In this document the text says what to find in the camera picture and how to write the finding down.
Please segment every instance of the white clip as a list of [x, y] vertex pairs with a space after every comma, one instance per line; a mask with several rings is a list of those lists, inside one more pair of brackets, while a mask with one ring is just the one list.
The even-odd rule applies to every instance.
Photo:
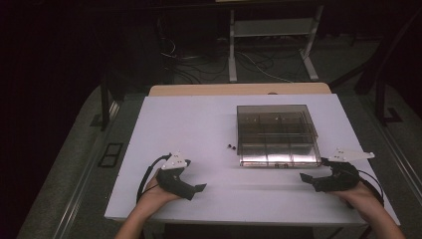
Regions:
[[161, 166], [162, 170], [168, 170], [173, 168], [181, 168], [186, 167], [187, 162], [180, 153], [180, 151], [177, 151], [175, 153], [172, 153], [170, 158], [165, 161], [165, 163]]
[[329, 161], [349, 162], [359, 159], [368, 159], [374, 157], [373, 152], [355, 151], [345, 148], [337, 148], [333, 156], [328, 158]]

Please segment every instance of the black strap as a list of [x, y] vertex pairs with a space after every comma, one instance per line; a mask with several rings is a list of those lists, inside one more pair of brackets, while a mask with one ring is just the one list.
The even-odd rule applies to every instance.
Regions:
[[145, 175], [142, 178], [142, 181], [140, 181], [139, 188], [137, 189], [136, 203], [139, 201], [139, 198], [142, 196], [143, 187], [145, 186], [146, 180], [148, 179], [149, 175], [151, 174], [151, 171], [154, 168], [155, 164], [157, 164], [162, 159], [168, 160], [168, 158], [170, 158], [170, 156], [171, 156], [171, 153], [169, 153], [168, 155], [163, 155], [163, 156], [159, 157], [158, 159], [156, 159], [155, 162], [151, 166], [148, 167]]

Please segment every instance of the transparent container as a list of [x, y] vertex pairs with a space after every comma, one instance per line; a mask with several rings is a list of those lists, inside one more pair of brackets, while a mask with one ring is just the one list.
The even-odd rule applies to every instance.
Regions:
[[317, 131], [306, 105], [237, 106], [242, 166], [320, 166]]

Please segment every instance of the wooden tabletop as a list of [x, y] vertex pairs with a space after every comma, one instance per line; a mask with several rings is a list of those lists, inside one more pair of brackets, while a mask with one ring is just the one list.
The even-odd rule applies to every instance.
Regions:
[[160, 85], [151, 88], [151, 97], [163, 96], [239, 96], [331, 94], [325, 83]]

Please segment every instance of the white table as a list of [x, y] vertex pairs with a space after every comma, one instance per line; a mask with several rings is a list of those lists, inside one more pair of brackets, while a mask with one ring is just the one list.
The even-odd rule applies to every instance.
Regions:
[[[355, 210], [301, 181], [300, 172], [319, 177], [329, 168], [274, 169], [239, 166], [236, 106], [307, 105], [321, 156], [337, 147], [361, 150], [336, 95], [147, 97], [142, 105], [105, 217], [125, 219], [135, 205], [146, 169], [158, 157], [180, 150], [192, 163], [181, 174], [195, 185], [207, 183], [192, 201], [170, 202], [151, 220], [172, 223], [362, 225]], [[367, 160], [353, 163], [374, 175]], [[385, 208], [399, 221], [385, 197]]]

